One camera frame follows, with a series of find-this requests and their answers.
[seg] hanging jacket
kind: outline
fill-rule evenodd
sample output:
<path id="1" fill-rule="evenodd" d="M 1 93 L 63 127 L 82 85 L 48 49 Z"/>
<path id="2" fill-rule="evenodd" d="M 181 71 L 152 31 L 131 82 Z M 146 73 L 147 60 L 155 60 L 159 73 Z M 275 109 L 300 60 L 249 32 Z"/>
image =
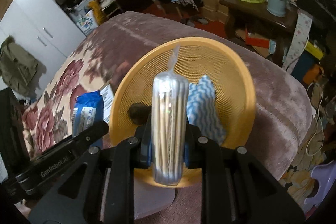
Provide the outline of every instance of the hanging jacket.
<path id="1" fill-rule="evenodd" d="M 12 36 L 0 48 L 0 76 L 6 85 L 17 93 L 28 96 L 29 83 L 36 73 L 38 61 Z"/>

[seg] blue and white striped cloth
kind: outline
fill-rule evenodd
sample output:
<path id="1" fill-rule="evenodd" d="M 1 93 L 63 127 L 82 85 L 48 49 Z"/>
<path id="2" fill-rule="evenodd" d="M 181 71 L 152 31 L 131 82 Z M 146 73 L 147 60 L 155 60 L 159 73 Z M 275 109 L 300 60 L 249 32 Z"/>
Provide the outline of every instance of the blue and white striped cloth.
<path id="1" fill-rule="evenodd" d="M 189 123 L 198 126 L 202 136 L 206 136 L 219 145 L 225 139 L 226 131 L 215 108 L 216 90 L 207 75 L 203 75 L 198 85 L 189 84 L 187 116 Z"/>

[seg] blue wipes package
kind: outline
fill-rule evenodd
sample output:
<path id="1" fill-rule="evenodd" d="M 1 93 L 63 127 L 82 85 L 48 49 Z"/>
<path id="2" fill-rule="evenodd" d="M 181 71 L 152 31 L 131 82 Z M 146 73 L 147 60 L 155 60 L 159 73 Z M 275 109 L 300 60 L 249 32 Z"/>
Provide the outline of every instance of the blue wipes package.
<path id="1" fill-rule="evenodd" d="M 84 93 L 77 97 L 77 102 L 73 108 L 72 136 L 75 137 L 85 129 L 92 126 L 95 122 L 102 121 L 104 118 L 104 100 L 100 91 Z M 91 146 L 103 147 L 102 138 Z"/>

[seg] metal screw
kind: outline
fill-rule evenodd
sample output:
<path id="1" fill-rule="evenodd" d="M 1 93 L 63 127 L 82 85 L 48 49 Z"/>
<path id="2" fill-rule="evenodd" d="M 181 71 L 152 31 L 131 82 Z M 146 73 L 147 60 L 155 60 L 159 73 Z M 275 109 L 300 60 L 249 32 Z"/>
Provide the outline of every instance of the metal screw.
<path id="1" fill-rule="evenodd" d="M 239 147 L 237 148 L 237 152 L 238 152 L 239 154 L 246 154 L 247 150 L 246 150 L 246 148 L 245 148 L 244 146 L 239 146 Z"/>
<path id="2" fill-rule="evenodd" d="M 198 138 L 198 142 L 199 143 L 207 143 L 208 142 L 208 138 L 201 136 L 201 137 Z"/>
<path id="3" fill-rule="evenodd" d="M 92 146 L 92 147 L 89 148 L 89 153 L 91 155 L 97 153 L 98 151 L 99 151 L 99 148 L 97 146 Z"/>
<path id="4" fill-rule="evenodd" d="M 128 138 L 128 142 L 130 144 L 137 143 L 138 142 L 138 138 L 137 137 L 129 137 Z"/>

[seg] red carpet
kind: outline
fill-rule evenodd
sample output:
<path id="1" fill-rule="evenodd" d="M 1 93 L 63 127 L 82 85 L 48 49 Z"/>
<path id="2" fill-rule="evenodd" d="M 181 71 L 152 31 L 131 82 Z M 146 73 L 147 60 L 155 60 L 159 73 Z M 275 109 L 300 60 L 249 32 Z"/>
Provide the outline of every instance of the red carpet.
<path id="1" fill-rule="evenodd" d="M 155 4 L 152 4 L 151 6 L 146 8 L 144 11 L 142 11 L 142 13 L 152 14 L 152 15 L 156 15 L 158 17 L 169 18 L 171 20 L 175 20 L 175 21 L 178 21 L 178 22 L 180 22 L 180 20 L 181 20 L 179 15 L 177 14 L 177 12 L 175 12 L 175 11 L 170 12 L 170 13 L 167 12 L 167 15 L 165 15 L 163 13 L 163 11 L 161 9 L 157 8 L 157 6 Z M 182 16 L 184 18 L 188 18 L 191 15 L 197 14 L 197 11 L 194 10 L 194 9 L 193 10 L 182 10 L 181 9 L 181 13 L 182 13 Z M 209 21 L 209 24 L 207 24 L 207 25 L 203 25 L 199 22 L 194 22 L 194 21 L 193 22 L 195 24 L 195 28 L 211 32 L 215 35 L 218 35 L 219 37 L 226 38 L 223 23 L 221 23 L 219 21 L 214 21 L 214 22 L 212 22 L 210 20 L 208 20 L 208 21 Z"/>

